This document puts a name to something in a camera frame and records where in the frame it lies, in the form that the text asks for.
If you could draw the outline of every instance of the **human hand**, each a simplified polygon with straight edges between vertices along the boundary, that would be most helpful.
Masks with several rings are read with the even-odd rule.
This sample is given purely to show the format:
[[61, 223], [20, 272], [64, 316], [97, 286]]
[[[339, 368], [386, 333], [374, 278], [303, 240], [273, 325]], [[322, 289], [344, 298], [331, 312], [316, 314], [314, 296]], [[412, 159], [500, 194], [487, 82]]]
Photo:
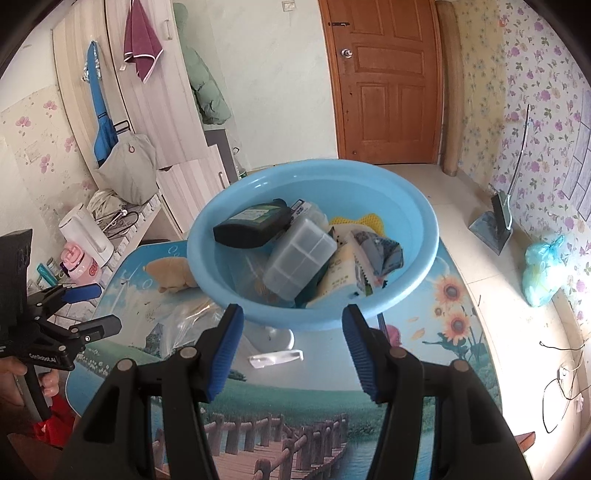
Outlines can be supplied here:
[[[16, 406], [24, 406], [21, 392], [13, 375], [24, 375], [27, 366], [13, 356], [0, 358], [0, 399]], [[59, 392], [60, 376], [57, 370], [51, 370], [46, 374], [39, 375], [39, 384], [43, 388], [43, 395], [54, 397]]]

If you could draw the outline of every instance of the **screw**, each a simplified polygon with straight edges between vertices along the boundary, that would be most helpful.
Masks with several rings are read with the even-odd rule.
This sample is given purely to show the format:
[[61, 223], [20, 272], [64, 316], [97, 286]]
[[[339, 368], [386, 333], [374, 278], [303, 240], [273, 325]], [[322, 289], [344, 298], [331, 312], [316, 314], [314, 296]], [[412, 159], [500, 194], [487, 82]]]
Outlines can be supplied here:
[[407, 351], [401, 346], [393, 346], [390, 349], [390, 355], [394, 358], [404, 358], [407, 355]]
[[134, 363], [129, 358], [124, 358], [117, 363], [117, 368], [122, 372], [127, 372], [132, 366], [134, 366]]
[[193, 358], [195, 355], [197, 355], [197, 350], [192, 346], [186, 346], [181, 350], [181, 356], [183, 358]]
[[459, 372], [467, 372], [470, 370], [470, 365], [465, 360], [456, 360], [453, 363], [453, 368], [455, 368]]

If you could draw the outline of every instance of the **yellow sponge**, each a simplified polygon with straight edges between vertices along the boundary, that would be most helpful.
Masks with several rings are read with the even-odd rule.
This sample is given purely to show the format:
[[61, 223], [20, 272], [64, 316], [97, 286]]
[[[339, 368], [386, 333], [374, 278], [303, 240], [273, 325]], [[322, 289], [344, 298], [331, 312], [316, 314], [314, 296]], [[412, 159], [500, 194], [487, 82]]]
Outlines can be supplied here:
[[344, 223], [358, 223], [360, 225], [370, 227], [379, 236], [386, 237], [386, 232], [384, 232], [384, 222], [375, 213], [369, 213], [361, 217], [359, 220], [349, 220], [345, 217], [335, 217], [329, 223], [331, 225], [342, 225]]

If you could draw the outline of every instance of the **wardrobe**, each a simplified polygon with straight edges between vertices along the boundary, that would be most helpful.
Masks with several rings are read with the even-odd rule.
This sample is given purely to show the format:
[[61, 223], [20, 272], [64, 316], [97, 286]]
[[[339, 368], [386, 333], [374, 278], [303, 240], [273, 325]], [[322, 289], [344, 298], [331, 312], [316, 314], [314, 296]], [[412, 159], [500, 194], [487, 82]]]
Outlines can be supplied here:
[[58, 84], [66, 114], [99, 188], [93, 145], [98, 122], [89, 84], [82, 80], [91, 41], [99, 47], [101, 88], [113, 123], [148, 136], [157, 154], [163, 211], [185, 237], [205, 204], [229, 185], [217, 145], [207, 144], [183, 55], [171, 0], [141, 0], [163, 53], [146, 83], [123, 62], [129, 0], [78, 0], [53, 31]]

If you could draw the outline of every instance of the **blue plastic basin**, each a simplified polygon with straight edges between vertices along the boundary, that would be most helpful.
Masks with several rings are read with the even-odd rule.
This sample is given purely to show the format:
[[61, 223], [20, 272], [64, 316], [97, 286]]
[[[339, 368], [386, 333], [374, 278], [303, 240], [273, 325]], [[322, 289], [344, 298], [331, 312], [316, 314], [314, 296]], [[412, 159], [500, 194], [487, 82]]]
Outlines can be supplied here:
[[386, 288], [358, 299], [366, 318], [396, 305], [427, 275], [437, 252], [439, 228], [431, 205], [419, 190], [383, 168], [348, 160], [304, 160], [249, 175], [219, 193], [201, 211], [189, 234], [187, 257], [195, 280], [218, 305], [238, 303], [246, 319], [277, 328], [338, 328], [344, 305], [285, 309], [247, 300], [234, 290], [228, 250], [213, 239], [212, 228], [257, 203], [275, 198], [317, 204], [332, 218], [357, 219], [376, 213], [386, 235], [402, 245], [404, 267], [388, 276]]

